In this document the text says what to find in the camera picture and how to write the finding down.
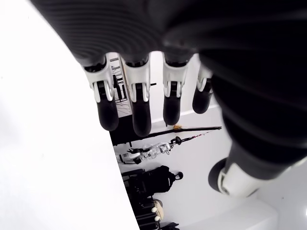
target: white surface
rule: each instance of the white surface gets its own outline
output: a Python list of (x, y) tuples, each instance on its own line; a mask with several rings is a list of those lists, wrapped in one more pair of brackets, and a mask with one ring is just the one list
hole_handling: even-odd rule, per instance
[(177, 97), (181, 97), (182, 87), (184, 86), (189, 63), (182, 67), (169, 66), (163, 57), (163, 85), (164, 94), (169, 97), (171, 94), (171, 82), (177, 81)]
[(224, 176), (220, 191), (227, 190), (233, 197), (248, 197), (257, 189), (261, 188), (271, 180), (261, 180), (248, 175), (236, 163), (232, 163)]
[(274, 207), (279, 213), (278, 230), (307, 229), (306, 175), (307, 163), (304, 163), (259, 190), (259, 199)]
[(114, 80), (113, 80), (113, 74), (110, 66), (110, 58), (107, 55), (106, 58), (106, 66), (98, 71), (98, 72), (88, 72), (84, 70), (84, 73), (87, 77), (87, 80), (89, 82), (89, 85), (91, 89), (94, 91), (94, 97), (95, 100), (99, 103), (101, 101), (99, 89), (97, 82), (98, 81), (104, 81), (105, 85), (105, 91), (106, 91), (106, 97), (108, 101), (112, 101), (114, 97)]
[(137, 230), (82, 68), (28, 2), (0, 11), (0, 229)]
[(180, 230), (275, 230), (277, 219), (277, 212), (272, 207), (262, 201), (253, 200)]
[(136, 102), (136, 85), (142, 83), (143, 100), (149, 100), (150, 89), (150, 55), (148, 62), (141, 67), (130, 67), (123, 62), (123, 68), (126, 72), (127, 85), (130, 92), (132, 102)]
[[(209, 109), (205, 114), (189, 114), (180, 118), (179, 123), (189, 127), (221, 126), (219, 108)], [(165, 129), (164, 122), (153, 124), (153, 128)], [(145, 143), (158, 143), (170, 141), (176, 135), (181, 138), (190, 137), (200, 132), (172, 133), (132, 143), (134, 148), (142, 147)], [(163, 202), (163, 222), (176, 222), (181, 227), (195, 222), (220, 215), (229, 211), (249, 199), (231, 198), (211, 189), (208, 184), (208, 174), (211, 168), (221, 159), (228, 156), (231, 141), (226, 130), (216, 130), (191, 141), (175, 146), (170, 155), (160, 154), (154, 160), (149, 160), (137, 166), (123, 165), (123, 172), (145, 168), (153, 169), (160, 165), (166, 165), (173, 172), (182, 171), (184, 177), (175, 181), (167, 193), (156, 194), (155, 198)], [(129, 145), (115, 147), (116, 152), (124, 152)]]

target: white object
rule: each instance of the white object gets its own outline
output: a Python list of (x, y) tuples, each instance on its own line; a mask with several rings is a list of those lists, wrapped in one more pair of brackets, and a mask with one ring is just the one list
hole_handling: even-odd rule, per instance
[(221, 193), (233, 197), (248, 197), (257, 189), (272, 180), (260, 180), (248, 175), (236, 163), (233, 163), (228, 172), (220, 171), (218, 187)]
[(170, 96), (171, 93), (171, 82), (177, 81), (177, 97), (181, 97), (182, 87), (186, 81), (186, 75), (188, 70), (188, 64), (182, 67), (172, 67), (166, 63), (165, 57), (163, 55), (163, 85), (164, 85), (164, 95), (166, 97)]
[(142, 83), (143, 100), (147, 102), (149, 100), (150, 88), (150, 55), (147, 63), (141, 67), (130, 67), (123, 61), (123, 68), (126, 73), (127, 85), (132, 102), (136, 102), (135, 84), (137, 83)]
[(127, 152), (124, 154), (116, 155), (116, 159), (118, 163), (131, 162), (133, 159), (139, 157), (141, 153), (131, 153)]
[(157, 155), (161, 154), (161, 153), (166, 153), (168, 151), (170, 151), (171, 147), (169, 145), (168, 142), (159, 142), (155, 145), (144, 145), (143, 149), (150, 149), (147, 152), (143, 152), (141, 155), (141, 160), (145, 160), (145, 159), (154, 159), (156, 158)]
[(198, 78), (197, 78), (197, 89), (202, 92), (205, 88), (206, 82), (208, 78), (211, 78), (213, 73), (211, 70), (209, 70), (207, 67), (205, 67), (203, 64), (200, 66), (200, 70), (198, 72)]
[(106, 97), (108, 101), (112, 101), (114, 97), (114, 80), (112, 75), (112, 70), (110, 67), (110, 60), (108, 56), (106, 57), (106, 66), (98, 72), (88, 72), (84, 70), (88, 82), (90, 83), (91, 89), (94, 91), (94, 97), (96, 102), (100, 102), (99, 89), (97, 86), (98, 81), (103, 81), (106, 90)]

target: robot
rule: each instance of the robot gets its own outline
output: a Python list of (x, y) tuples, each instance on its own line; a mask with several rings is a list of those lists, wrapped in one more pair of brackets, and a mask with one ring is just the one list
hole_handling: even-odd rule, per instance
[(307, 3), (298, 1), (31, 0), (85, 71), (101, 126), (118, 125), (106, 55), (123, 58), (133, 127), (151, 130), (150, 52), (164, 54), (164, 121), (174, 125), (187, 66), (201, 67), (192, 101), (205, 113), (214, 93), (233, 140), (209, 184), (248, 197), (307, 156)]

